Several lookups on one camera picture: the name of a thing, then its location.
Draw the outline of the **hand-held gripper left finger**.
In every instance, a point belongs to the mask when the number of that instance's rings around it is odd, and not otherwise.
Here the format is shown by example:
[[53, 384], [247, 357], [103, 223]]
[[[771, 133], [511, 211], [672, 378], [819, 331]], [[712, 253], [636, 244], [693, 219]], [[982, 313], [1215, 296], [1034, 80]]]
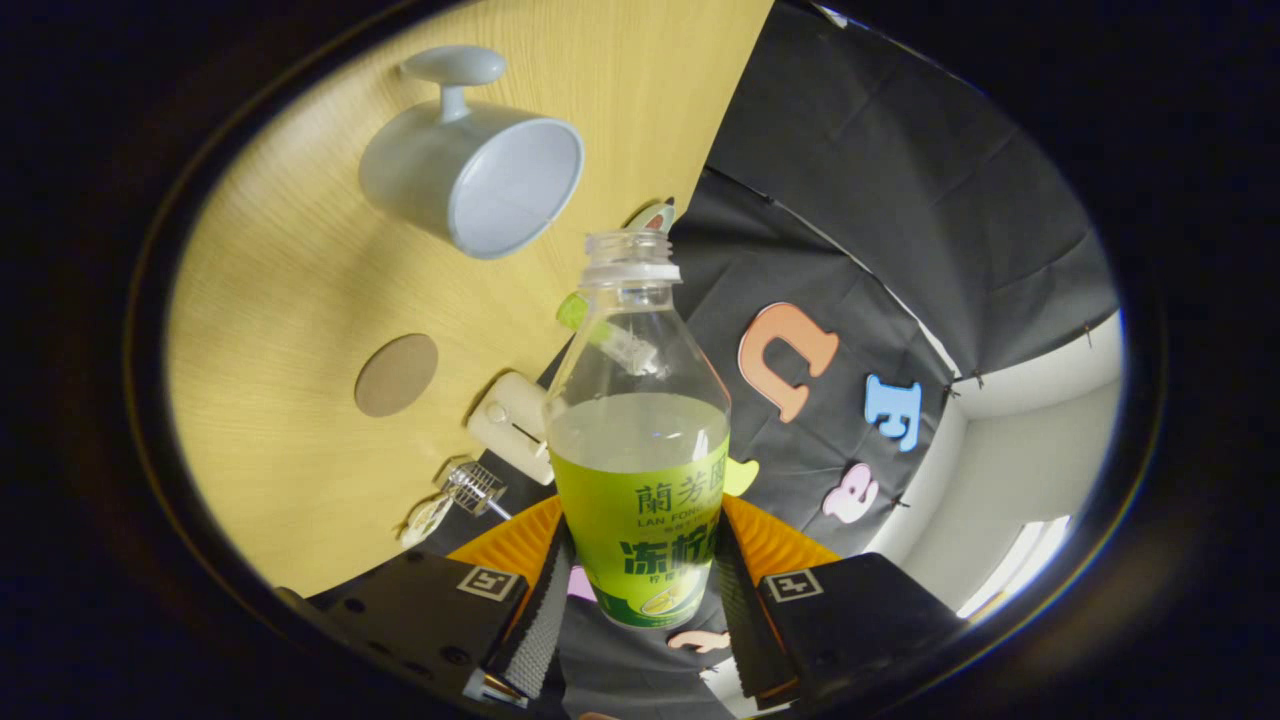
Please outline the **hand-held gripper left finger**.
[[447, 556], [404, 551], [326, 609], [275, 593], [371, 667], [466, 708], [526, 708], [556, 656], [573, 559], [552, 496]]

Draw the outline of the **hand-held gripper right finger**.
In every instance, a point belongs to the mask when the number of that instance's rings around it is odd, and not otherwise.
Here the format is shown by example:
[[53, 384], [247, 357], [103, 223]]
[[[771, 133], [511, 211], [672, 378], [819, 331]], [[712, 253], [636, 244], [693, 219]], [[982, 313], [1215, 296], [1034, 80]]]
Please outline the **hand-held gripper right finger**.
[[878, 701], [966, 628], [884, 556], [840, 557], [732, 496], [716, 568], [742, 692], [760, 706]]

